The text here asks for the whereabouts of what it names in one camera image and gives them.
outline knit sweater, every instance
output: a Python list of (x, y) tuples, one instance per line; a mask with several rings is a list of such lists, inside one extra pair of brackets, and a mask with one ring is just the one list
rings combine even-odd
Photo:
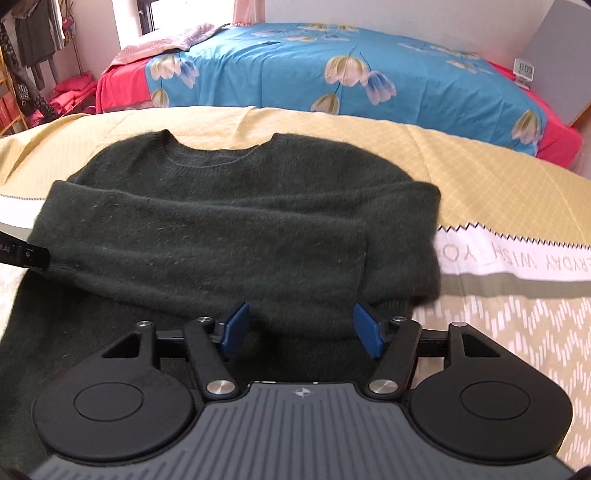
[(249, 301), (241, 384), (363, 380), (352, 307), (409, 314), (438, 296), (439, 198), (383, 158), (298, 135), (200, 151), (162, 131), (104, 149), (54, 183), (29, 238), (51, 264), (25, 276), (0, 343), (0, 463), (42, 457), (36, 393), (140, 319), (178, 328)]

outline hanging clothes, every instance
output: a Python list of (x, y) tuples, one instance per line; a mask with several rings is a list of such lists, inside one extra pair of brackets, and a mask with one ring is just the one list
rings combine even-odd
[(56, 111), (41, 96), (25, 69), (18, 64), (17, 54), (8, 37), (4, 22), (0, 22), (0, 48), (4, 62), (12, 76), (19, 108), (23, 115), (28, 116), (35, 110), (39, 110), (43, 114), (44, 123), (55, 120), (58, 117)]
[(21, 63), (31, 67), (35, 84), (42, 90), (45, 81), (41, 74), (40, 63), (50, 61), (51, 72), (56, 83), (60, 79), (53, 65), (53, 54), (64, 48), (64, 34), (61, 29), (61, 12), (57, 0), (21, 0), (12, 10), (17, 10), (15, 16), (15, 30), (17, 32), (18, 48)]

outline pink folded clothes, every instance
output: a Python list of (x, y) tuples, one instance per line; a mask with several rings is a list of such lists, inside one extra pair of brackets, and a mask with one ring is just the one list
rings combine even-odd
[(60, 93), (66, 93), (71, 90), (75, 92), (81, 92), (85, 90), (91, 82), (93, 82), (92, 72), (85, 72), (82, 75), (78, 75), (58, 83), (53, 90), (55, 91), (56, 96)]
[(29, 128), (41, 125), (41, 122), (44, 118), (45, 117), (43, 117), (43, 114), (39, 110), (35, 110), (32, 115), (27, 117), (27, 125), (29, 126)]
[(96, 82), (93, 80), (83, 90), (79, 90), (76, 93), (76, 98), (81, 98), (88, 95), (92, 90), (96, 90)]
[(68, 111), (76, 101), (76, 93), (73, 91), (69, 91), (66, 93), (62, 93), (49, 101), (49, 104), (56, 110), (58, 115), (61, 115)]

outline bed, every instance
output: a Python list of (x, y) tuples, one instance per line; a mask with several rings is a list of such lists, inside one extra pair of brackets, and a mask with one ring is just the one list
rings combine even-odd
[[(414, 125), (282, 109), (188, 107), (73, 115), (0, 140), (0, 222), (26, 235), (55, 179), (103, 147), (168, 128), (194, 148), (246, 148), (274, 132), (347, 141), (441, 190), (442, 295), (423, 326), (474, 325), (558, 383), (574, 407), (559, 456), (591, 458), (591, 184), (550, 163)], [(0, 332), (24, 270), (0, 264)], [(421, 362), (417, 383), (441, 368)]]
[(187, 52), (115, 67), (97, 110), (248, 106), (419, 125), (568, 167), (582, 138), (475, 53), (348, 25), (227, 28)]

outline gray panel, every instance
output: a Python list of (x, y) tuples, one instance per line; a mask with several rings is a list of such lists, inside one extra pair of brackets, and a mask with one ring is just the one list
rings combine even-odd
[(189, 435), (160, 456), (106, 468), (52, 457), (30, 477), (565, 480), (571, 474), (552, 457), (506, 467), (475, 465), (449, 457), (416, 434), (398, 405), (369, 401), (351, 384), (254, 384), (239, 400), (209, 404)]
[(8, 235), (15, 236), (21, 240), (27, 241), (28, 236), (31, 234), (30, 228), (21, 228), (19, 226), (7, 225), (6, 223), (0, 223), (0, 232), (7, 233)]
[(521, 55), (532, 88), (570, 125), (591, 102), (591, 9), (556, 0)]
[(493, 298), (506, 295), (526, 299), (579, 299), (591, 291), (591, 281), (524, 280), (513, 273), (441, 275), (441, 295)]

